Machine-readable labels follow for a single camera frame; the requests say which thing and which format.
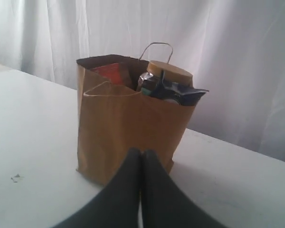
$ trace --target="fabric backdrop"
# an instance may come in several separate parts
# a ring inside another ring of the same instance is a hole
[[[210,90],[189,128],[285,161],[285,0],[0,0],[0,63],[71,88],[76,59],[152,41]]]

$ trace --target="brown paper bag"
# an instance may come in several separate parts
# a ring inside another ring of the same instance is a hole
[[[194,107],[145,96],[89,69],[123,62],[134,87],[148,61],[108,55],[77,60],[78,64],[78,171],[106,184],[131,147],[153,149],[169,171],[172,156]]]

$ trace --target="white table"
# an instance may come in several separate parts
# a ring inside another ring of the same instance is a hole
[[[76,148],[76,91],[0,71],[0,228],[51,227],[99,192]],[[285,162],[191,130],[174,161],[176,184],[225,225],[285,228]]]

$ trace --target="jar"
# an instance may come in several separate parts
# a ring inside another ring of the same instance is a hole
[[[167,43],[154,42],[151,43],[149,46],[151,46],[152,44],[169,45]],[[147,48],[144,50],[141,57],[139,58],[140,60],[142,59]],[[166,80],[169,80],[171,82],[176,82],[184,86],[191,86],[191,87],[193,86],[192,84],[193,75],[191,73],[169,64],[172,54],[173,54],[173,48],[167,63],[154,61],[154,60],[149,62],[147,67],[147,72],[141,74],[138,79],[138,86],[136,89],[137,91],[141,91],[144,95],[149,95],[151,91],[153,91],[156,88],[156,85],[160,79],[162,71],[165,72]]]

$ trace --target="curtain fold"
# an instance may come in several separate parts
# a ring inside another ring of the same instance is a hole
[[[0,63],[70,88],[76,59],[152,41],[210,90],[189,128],[285,161],[285,0],[0,0]]]

